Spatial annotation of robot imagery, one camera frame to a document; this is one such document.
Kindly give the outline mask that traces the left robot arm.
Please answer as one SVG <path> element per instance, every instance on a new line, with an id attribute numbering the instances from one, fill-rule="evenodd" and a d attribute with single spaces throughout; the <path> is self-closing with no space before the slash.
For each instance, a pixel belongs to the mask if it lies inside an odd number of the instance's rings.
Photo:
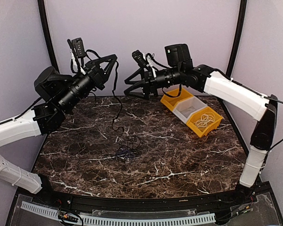
<path id="1" fill-rule="evenodd" d="M 93 89 L 103 90 L 114 64 L 115 54 L 91 60 L 75 76 L 62 75 L 52 66 L 35 80 L 39 98 L 18 116 L 0 122 L 0 148 L 28 137 L 37 137 L 57 131 L 67 114 Z M 0 155 L 0 179 L 38 194 L 47 205 L 57 202 L 46 176 L 28 172 L 10 163 Z"/>

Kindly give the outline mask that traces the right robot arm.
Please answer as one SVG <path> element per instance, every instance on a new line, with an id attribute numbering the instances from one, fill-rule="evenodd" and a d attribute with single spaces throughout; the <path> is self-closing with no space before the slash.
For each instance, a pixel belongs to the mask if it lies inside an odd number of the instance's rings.
<path id="1" fill-rule="evenodd" d="M 251 135 L 249 154 L 239 180 L 241 186 L 231 195 L 235 204 L 242 204 L 248 199 L 248 188 L 255 184 L 272 149 L 277 119 L 277 97 L 254 91 L 227 78 L 216 68 L 207 65 L 193 66 L 187 44 L 166 46 L 165 53 L 168 66 L 156 70 L 153 66 L 156 61 L 151 54 L 134 51 L 132 57 L 139 69 L 125 79 L 129 88 L 124 94 L 149 99 L 151 94 L 157 96 L 158 89 L 173 85 L 186 86 L 233 104 L 255 119 L 257 124 Z"/>

